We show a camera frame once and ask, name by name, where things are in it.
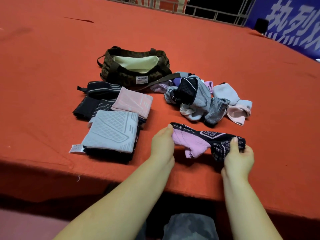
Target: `table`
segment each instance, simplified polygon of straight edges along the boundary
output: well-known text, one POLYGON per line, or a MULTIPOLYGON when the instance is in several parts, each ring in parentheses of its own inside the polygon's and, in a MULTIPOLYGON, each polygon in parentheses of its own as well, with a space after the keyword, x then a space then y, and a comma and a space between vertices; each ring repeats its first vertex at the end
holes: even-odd
MULTIPOLYGON (((0 17, 0 161, 12 169, 1 174, 0 193, 41 201, 100 192, 149 157, 151 138, 168 123, 208 129, 180 115, 162 94, 151 94, 152 109, 129 165, 68 153, 88 132, 72 111, 83 98, 77 85, 100 80, 96 59, 114 45, 152 47, 166 52, 173 72, 228 82, 241 99, 253 101, 243 127, 224 118, 214 130, 244 137, 253 148, 249 181, 267 210, 320 219, 317 62, 250 29, 106 0, 0 0, 0 17), (37 190, 27 194, 26 185, 37 190), (51 192, 52 186, 59 190, 51 192)), ((175 158, 166 191, 224 199, 209 150, 190 160, 180 148, 175 158)))

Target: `bag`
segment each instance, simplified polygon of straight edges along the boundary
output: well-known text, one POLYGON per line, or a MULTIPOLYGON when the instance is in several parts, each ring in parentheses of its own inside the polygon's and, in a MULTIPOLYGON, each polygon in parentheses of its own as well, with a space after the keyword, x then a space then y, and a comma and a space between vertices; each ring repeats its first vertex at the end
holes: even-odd
POLYGON ((166 53, 153 48, 147 52, 134 52, 113 46, 97 59, 97 63, 102 68, 102 80, 134 91, 180 77, 179 73, 172 74, 166 53))

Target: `metal railing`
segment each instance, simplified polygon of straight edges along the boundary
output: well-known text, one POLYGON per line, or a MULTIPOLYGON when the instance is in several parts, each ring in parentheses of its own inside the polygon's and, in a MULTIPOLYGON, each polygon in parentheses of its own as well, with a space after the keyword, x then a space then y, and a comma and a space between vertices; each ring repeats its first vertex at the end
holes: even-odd
POLYGON ((250 12, 251 12, 256 0, 243 0, 241 7, 238 11, 238 14, 227 13, 227 12, 222 12, 222 11, 203 8, 203 7, 196 7, 196 6, 192 6, 192 5, 188 5, 188 4, 184 4, 184 3, 182 4, 182 3, 179 3, 178 1, 168 1, 168 0, 143 0, 143 5, 142 5, 142 0, 108 0, 108 1, 113 1, 113 2, 117 2, 117 3, 125 3, 125 4, 139 6, 139 7, 155 9, 155 10, 159 10, 159 11, 163 11, 163 12, 170 12, 170 13, 190 16, 190 17, 194 17, 194 18, 198 18, 198 19, 210 20, 210 21, 214 21, 214 22, 226 23, 226 24, 231 24, 231 25, 243 27, 246 24, 246 21, 250 15, 250 12), (161 3, 171 3, 172 9, 169 10, 168 5, 165 9, 160 8, 161 3), (192 15, 185 13, 186 7, 194 8, 192 15), (196 15, 197 10, 204 10, 204 11, 208 11, 208 12, 213 12, 214 13, 213 18, 205 18, 205 17, 197 16, 196 15), (232 23, 232 22, 225 22, 225 21, 218 20, 219 14, 234 17, 234 22, 232 23))

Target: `sock tag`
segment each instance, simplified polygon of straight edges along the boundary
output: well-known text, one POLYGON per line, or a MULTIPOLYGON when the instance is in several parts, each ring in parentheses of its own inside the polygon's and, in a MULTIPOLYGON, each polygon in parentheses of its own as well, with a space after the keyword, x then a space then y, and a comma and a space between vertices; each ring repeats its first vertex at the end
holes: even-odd
POLYGON ((137 76, 136 84, 145 84, 145 83, 148 83, 148 80, 149 80, 148 76, 137 76))
POLYGON ((85 155, 84 149, 82 144, 72 145, 69 153, 85 155))

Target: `camouflage pants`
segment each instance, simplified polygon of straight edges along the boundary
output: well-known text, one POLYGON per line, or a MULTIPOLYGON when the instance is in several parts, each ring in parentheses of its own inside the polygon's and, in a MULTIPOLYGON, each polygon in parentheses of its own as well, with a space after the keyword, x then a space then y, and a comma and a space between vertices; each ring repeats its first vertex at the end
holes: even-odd
MULTIPOLYGON (((145 223, 136 240, 145 240, 146 227, 145 223)), ((213 219, 200 214, 176 214, 163 230, 162 240, 219 240, 213 219)))

